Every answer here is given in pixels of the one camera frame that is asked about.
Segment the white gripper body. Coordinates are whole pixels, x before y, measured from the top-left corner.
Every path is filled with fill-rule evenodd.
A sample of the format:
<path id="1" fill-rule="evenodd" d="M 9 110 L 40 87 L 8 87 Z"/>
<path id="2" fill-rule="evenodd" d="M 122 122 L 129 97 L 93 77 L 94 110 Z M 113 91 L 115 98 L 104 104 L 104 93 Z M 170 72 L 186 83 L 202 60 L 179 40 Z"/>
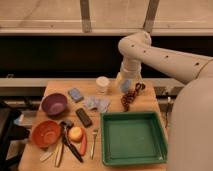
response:
<path id="1" fill-rule="evenodd" d="M 125 78 L 121 73 L 118 73 L 115 79 L 115 86 L 122 93 L 127 93 L 129 90 L 135 88 L 137 83 L 142 82 L 142 77 L 140 75 L 135 78 Z"/>

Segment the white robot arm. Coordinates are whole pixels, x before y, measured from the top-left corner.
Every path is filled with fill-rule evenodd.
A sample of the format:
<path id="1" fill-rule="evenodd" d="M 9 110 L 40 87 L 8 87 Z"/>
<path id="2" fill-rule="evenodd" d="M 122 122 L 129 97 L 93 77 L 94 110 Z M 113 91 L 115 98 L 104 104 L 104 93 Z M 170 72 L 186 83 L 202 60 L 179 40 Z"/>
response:
<path id="1" fill-rule="evenodd" d="M 166 171 L 213 171 L 213 57 L 155 47 L 145 31 L 120 39 L 120 76 L 135 79 L 143 65 L 179 84 L 168 129 Z"/>

